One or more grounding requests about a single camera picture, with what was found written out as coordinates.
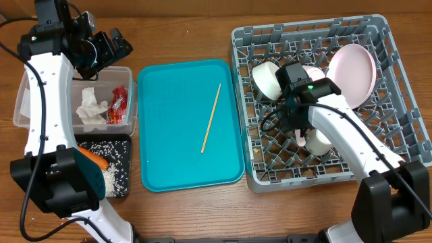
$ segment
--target clear plastic container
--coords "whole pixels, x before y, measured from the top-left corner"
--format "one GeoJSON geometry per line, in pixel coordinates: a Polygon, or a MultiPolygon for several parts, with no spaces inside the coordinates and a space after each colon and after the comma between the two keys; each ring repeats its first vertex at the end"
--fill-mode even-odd
{"type": "MultiPolygon", "coordinates": [[[[75,71],[74,77],[80,78],[77,71],[75,71]]],[[[97,81],[72,80],[71,108],[74,134],[128,134],[132,136],[135,132],[138,112],[136,83],[132,79],[132,71],[128,67],[106,67],[99,72],[99,80],[97,81]],[[113,89],[118,86],[124,86],[128,91],[128,110],[124,122],[122,124],[84,125],[76,113],[76,109],[82,102],[82,90],[94,87],[97,102],[108,101],[110,104],[113,98],[113,89]]],[[[30,127],[30,86],[26,72],[24,72],[18,90],[13,124],[21,128],[29,129],[30,127]]]]}

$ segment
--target wooden table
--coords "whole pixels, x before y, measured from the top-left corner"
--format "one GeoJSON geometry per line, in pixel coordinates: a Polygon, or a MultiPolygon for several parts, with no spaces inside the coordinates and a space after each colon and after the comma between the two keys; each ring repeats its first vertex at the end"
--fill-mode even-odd
{"type": "MultiPolygon", "coordinates": [[[[99,30],[117,27],[134,47],[116,65],[128,66],[136,80],[148,65],[219,58],[228,62],[231,31],[239,26],[316,20],[343,16],[246,16],[228,18],[123,18],[100,19],[99,30]]],[[[408,74],[422,117],[432,134],[432,14],[385,16],[408,74]]],[[[2,28],[1,41],[16,50],[31,22],[2,28]]],[[[23,65],[0,51],[0,242],[25,242],[18,221],[24,193],[11,179],[9,162],[22,158],[28,130],[12,124],[23,65]]],[[[116,211],[133,223],[144,237],[228,238],[283,237],[316,233],[350,216],[357,185],[342,182],[308,189],[255,194],[246,178],[226,186],[177,192],[149,192],[141,183],[139,130],[133,137],[130,194],[125,200],[110,200],[116,211]]],[[[45,215],[31,202],[26,229],[40,236],[64,222],[45,215]]],[[[47,242],[79,242],[89,235],[70,225],[47,242]]],[[[431,242],[432,227],[400,240],[431,242]]]]}

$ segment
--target pink plate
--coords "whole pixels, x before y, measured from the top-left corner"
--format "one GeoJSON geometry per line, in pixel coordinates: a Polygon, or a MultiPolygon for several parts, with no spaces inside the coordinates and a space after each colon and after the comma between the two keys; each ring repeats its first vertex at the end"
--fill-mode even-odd
{"type": "Polygon", "coordinates": [[[330,61],[327,77],[341,89],[351,109],[371,95],[377,77],[375,61],[360,45],[342,47],[330,61]]]}

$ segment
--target tissue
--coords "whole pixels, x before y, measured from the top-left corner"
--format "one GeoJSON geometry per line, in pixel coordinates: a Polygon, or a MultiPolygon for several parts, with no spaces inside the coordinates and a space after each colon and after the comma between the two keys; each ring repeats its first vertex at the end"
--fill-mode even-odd
{"type": "Polygon", "coordinates": [[[108,101],[102,101],[100,105],[97,104],[95,88],[88,87],[82,90],[81,106],[76,109],[76,113],[81,118],[83,124],[106,124],[106,119],[99,114],[107,110],[108,101]]]}

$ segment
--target plastic rack grid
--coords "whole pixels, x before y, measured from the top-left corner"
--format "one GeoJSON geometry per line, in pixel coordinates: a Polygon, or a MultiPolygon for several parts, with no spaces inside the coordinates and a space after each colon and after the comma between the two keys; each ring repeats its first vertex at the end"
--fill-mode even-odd
{"type": "Polygon", "coordinates": [[[292,134],[278,129],[261,132],[261,120],[278,104],[259,92],[252,77],[252,68],[265,61],[279,66],[300,61],[327,73],[335,52],[351,43],[368,50],[377,65],[375,89],[355,112],[406,161],[432,165],[431,141],[383,16],[241,27],[232,32],[231,67],[252,191],[306,188],[354,178],[334,148],[326,155],[314,156],[298,146],[292,134]]]}

